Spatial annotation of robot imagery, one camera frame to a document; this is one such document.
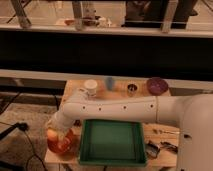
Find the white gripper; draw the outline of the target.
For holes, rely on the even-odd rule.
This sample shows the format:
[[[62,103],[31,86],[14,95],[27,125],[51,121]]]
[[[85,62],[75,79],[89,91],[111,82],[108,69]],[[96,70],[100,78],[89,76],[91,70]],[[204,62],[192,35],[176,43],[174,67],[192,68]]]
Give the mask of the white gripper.
[[[46,133],[48,129],[55,130],[59,135],[59,139],[62,139],[71,130],[71,121],[67,118],[51,117],[46,123]]]

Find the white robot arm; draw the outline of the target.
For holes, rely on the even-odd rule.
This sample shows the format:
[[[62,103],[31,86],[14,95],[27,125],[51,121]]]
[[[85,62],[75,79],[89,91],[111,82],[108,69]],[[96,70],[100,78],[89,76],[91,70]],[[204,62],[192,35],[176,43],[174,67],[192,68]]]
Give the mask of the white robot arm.
[[[213,94],[96,100],[78,88],[47,122],[50,151],[63,154],[77,120],[157,123],[180,129],[176,171],[213,171]]]

